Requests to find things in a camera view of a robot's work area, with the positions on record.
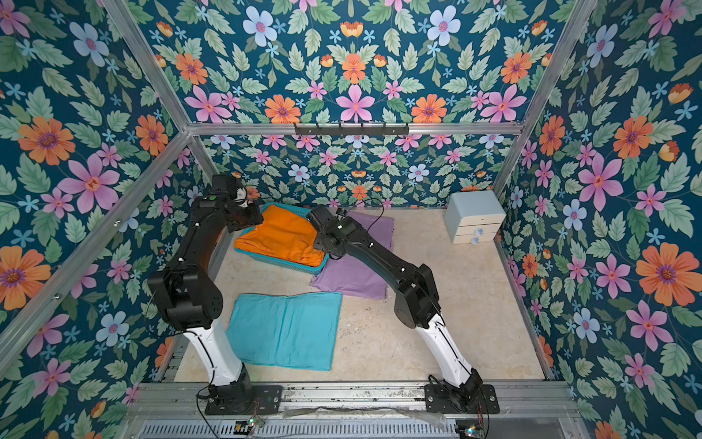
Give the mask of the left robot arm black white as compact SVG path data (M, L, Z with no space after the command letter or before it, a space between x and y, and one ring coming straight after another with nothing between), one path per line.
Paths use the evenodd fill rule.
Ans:
M241 180L215 175L210 190L192 203L178 250L164 269L147 280L162 320L185 335L207 368L208 398L214 401L248 402L253 386L219 323L223 295L210 277L210 260L224 232L262 223L260 208L248 198Z

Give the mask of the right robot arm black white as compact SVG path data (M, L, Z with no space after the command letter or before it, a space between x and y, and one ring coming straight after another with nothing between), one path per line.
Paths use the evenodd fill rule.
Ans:
M450 334L431 268L396 256L349 216L319 207L306 218L316 231L314 248L334 258L350 256L386 282L396 294L395 315L403 325L418 331L440 367L447 393L466 402L474 400L483 380Z

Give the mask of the purple folded cloth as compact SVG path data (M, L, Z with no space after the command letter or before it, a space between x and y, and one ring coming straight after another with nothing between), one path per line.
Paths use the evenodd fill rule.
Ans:
M351 211L349 216L358 221L381 245L391 250L395 221L391 217L377 217ZM336 292L343 296L353 296L372 300L384 300L387 296L387 283L358 259L345 255L339 260L329 259L322 272L315 276L311 287L321 292Z

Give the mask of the teal folded cloth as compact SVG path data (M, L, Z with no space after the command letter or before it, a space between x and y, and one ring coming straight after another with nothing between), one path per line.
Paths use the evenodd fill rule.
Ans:
M337 292L242 294L227 339L246 364L330 371L343 296Z

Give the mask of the small white drawer cabinet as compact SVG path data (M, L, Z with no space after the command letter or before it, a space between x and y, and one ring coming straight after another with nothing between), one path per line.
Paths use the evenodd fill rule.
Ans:
M506 212L492 190L457 192L449 197L444 224L453 244L493 241Z

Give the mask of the black hook rail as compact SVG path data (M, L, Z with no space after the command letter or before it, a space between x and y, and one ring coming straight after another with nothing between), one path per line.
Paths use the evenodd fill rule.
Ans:
M346 136L367 135L393 136L408 135L411 131L409 124L293 124L295 135Z

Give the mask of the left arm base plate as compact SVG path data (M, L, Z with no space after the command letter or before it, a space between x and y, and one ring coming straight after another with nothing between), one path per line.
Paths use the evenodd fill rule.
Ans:
M210 386L206 415L270 415L279 412L283 400L280 385Z

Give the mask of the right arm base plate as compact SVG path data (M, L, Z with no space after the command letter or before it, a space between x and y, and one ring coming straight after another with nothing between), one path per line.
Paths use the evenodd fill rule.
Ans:
M426 384L423 390L425 409L429 413L493 415L501 411L495 387L489 384L483 384L471 396L464 391L436 383Z

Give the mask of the aluminium front rail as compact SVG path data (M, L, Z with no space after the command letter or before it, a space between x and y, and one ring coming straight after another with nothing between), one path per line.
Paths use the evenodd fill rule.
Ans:
M119 438L589 438L563 382L493 380L461 413L423 382L293 382L264 408L208 414L199 383L147 384Z

